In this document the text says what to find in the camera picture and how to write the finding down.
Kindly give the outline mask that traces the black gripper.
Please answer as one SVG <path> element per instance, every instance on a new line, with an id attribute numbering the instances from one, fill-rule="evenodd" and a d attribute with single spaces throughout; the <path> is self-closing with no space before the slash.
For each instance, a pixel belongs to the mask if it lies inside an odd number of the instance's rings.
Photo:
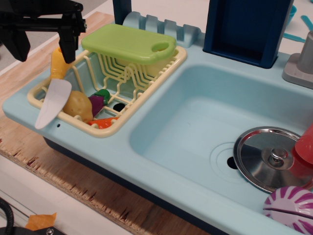
<path id="1" fill-rule="evenodd" d="M 12 56 L 25 62 L 30 51 L 26 31 L 56 32 L 67 64 L 75 60 L 79 33 L 87 29 L 83 5 L 72 0 L 2 0 L 0 41 Z"/>

